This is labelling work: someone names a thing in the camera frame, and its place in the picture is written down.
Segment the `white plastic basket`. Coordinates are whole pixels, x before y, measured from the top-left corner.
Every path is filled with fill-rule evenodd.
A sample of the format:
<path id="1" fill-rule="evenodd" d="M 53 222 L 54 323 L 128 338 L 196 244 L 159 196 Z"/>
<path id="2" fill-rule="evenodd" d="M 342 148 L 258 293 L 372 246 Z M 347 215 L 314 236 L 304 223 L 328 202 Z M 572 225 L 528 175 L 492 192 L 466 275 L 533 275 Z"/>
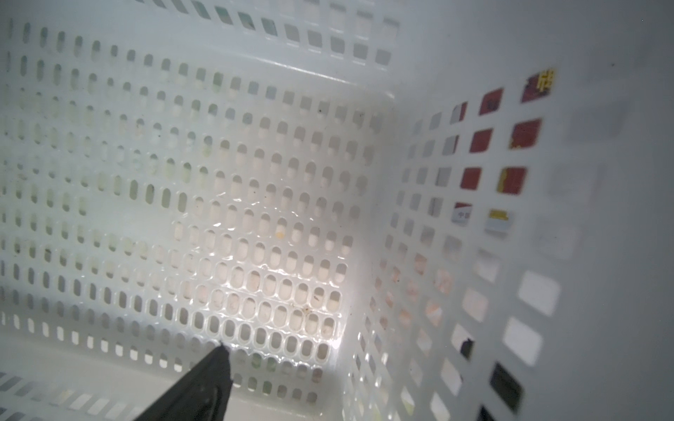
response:
<path id="1" fill-rule="evenodd" d="M 672 2 L 4 1 L 2 419 L 220 343 L 223 420 L 672 419 Z"/>

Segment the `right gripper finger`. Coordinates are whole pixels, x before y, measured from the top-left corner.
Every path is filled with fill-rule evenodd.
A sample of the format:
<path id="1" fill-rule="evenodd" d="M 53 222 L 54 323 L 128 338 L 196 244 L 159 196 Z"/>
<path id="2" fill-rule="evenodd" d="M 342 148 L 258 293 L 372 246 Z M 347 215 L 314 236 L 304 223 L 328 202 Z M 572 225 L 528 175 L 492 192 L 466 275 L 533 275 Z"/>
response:
<path id="1" fill-rule="evenodd" d="M 232 389 L 229 350 L 220 343 L 136 420 L 222 421 Z"/>

